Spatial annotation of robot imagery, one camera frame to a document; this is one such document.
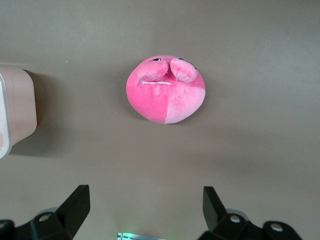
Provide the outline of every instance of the pink fabric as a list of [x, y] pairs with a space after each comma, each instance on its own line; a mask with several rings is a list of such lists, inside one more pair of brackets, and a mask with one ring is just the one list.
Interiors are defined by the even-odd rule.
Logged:
[[132, 107], [146, 119], [172, 124], [201, 106], [206, 88], [191, 63], [161, 55], [146, 59], [133, 70], [126, 83], [126, 94]]

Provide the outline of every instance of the teal object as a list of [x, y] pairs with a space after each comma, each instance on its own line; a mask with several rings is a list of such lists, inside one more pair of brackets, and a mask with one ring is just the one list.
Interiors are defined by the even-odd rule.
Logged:
[[160, 239], [160, 238], [154, 238], [154, 237], [149, 237], [149, 236], [141, 236], [141, 235], [126, 233], [126, 232], [118, 232], [117, 240], [167, 240], [167, 239]]

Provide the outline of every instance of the gray floor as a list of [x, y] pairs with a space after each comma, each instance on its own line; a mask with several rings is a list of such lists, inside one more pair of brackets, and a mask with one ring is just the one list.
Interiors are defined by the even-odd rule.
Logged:
[[[205, 80], [181, 123], [127, 101], [129, 74], [155, 55]], [[213, 186], [258, 226], [319, 238], [319, 1], [2, 0], [0, 64], [29, 72], [38, 117], [0, 161], [0, 219], [21, 225], [89, 184], [75, 239], [195, 240]]]

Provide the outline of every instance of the metal screw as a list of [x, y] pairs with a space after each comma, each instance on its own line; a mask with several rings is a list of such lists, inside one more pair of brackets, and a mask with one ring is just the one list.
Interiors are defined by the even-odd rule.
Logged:
[[232, 222], [236, 223], [236, 224], [238, 224], [238, 223], [241, 222], [240, 218], [239, 218], [238, 216], [236, 216], [236, 215], [231, 215], [231, 216], [230, 216], [230, 220], [231, 220]]
[[44, 222], [45, 220], [48, 220], [50, 218], [50, 215], [51, 214], [49, 213], [49, 214], [45, 214], [45, 215], [41, 216], [39, 218], [39, 222]]
[[274, 231], [277, 231], [277, 232], [282, 232], [284, 230], [282, 226], [279, 225], [278, 223], [272, 223], [270, 226]]

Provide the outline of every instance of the pink plastic container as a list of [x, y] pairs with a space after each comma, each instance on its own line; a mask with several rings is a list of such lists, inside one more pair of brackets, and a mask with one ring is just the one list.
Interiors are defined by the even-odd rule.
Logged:
[[0, 65], [0, 159], [37, 127], [34, 84], [22, 69]]

